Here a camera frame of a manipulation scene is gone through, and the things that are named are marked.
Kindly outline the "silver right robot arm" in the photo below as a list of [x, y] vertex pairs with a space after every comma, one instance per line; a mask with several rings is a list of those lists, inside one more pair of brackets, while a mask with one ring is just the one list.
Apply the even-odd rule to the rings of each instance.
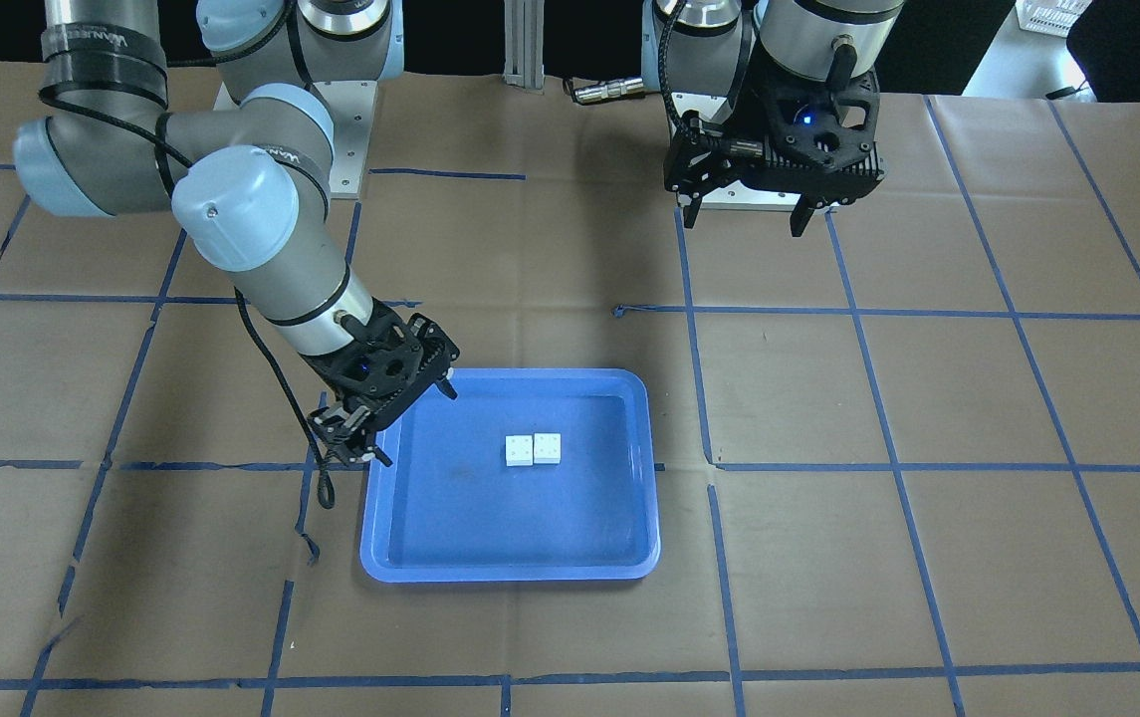
[[154, 1], [48, 1], [40, 100], [16, 131], [25, 192], [55, 215], [169, 210], [332, 390], [307, 419], [334, 456], [382, 459], [375, 435], [437, 386], [459, 350], [402, 321], [327, 233], [337, 120], [319, 92], [404, 68], [398, 1], [201, 1], [196, 22], [234, 101], [170, 109]]

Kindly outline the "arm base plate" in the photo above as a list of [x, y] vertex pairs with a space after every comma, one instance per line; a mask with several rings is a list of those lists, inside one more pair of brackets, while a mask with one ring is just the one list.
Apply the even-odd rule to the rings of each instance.
[[[703, 119], [723, 120], [728, 117], [728, 100], [725, 97], [674, 93], [671, 99], [679, 114], [685, 113], [685, 111], [697, 111]], [[709, 192], [702, 203], [705, 210], [771, 210], [771, 212], [793, 212], [797, 205], [798, 194], [795, 192], [756, 190], [741, 181], [730, 184], [723, 189]]]
[[375, 96], [374, 82], [324, 83], [318, 88], [270, 83], [256, 88], [245, 97], [247, 101], [268, 97], [295, 106], [319, 127], [329, 142], [329, 162], [323, 162], [283, 142], [259, 141], [254, 144], [256, 153], [266, 158], [256, 163], [271, 176], [293, 176], [293, 180], [317, 192], [324, 204], [332, 199], [359, 199]]

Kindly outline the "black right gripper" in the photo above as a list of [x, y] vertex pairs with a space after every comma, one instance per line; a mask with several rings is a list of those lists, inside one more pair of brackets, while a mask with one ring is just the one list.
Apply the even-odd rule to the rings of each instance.
[[316, 409], [309, 425], [337, 461], [391, 467], [393, 461], [375, 435], [410, 408], [430, 385], [447, 399], [459, 393], [451, 385], [451, 362], [461, 350], [435, 321], [414, 313], [404, 321], [391, 309], [374, 309], [365, 324], [348, 312], [334, 313], [347, 345], [334, 353], [309, 356], [306, 362], [332, 390], [335, 402]]

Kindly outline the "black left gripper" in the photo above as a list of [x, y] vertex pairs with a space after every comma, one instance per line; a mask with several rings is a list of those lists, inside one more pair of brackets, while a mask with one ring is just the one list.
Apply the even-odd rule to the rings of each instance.
[[798, 196], [790, 236], [801, 237], [824, 205], [865, 198], [883, 182], [876, 146], [880, 87], [874, 70], [841, 91], [784, 70], [747, 70], [724, 119], [687, 111], [662, 164], [666, 189], [679, 194], [679, 222], [697, 226], [702, 199], [741, 182]]

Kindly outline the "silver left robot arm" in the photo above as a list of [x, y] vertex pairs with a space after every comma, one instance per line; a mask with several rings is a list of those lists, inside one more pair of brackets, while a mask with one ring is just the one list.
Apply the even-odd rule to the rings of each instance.
[[662, 182], [685, 227], [711, 192], [796, 197], [790, 231], [883, 181], [876, 59], [902, 1], [648, 1], [642, 81], [670, 130]]

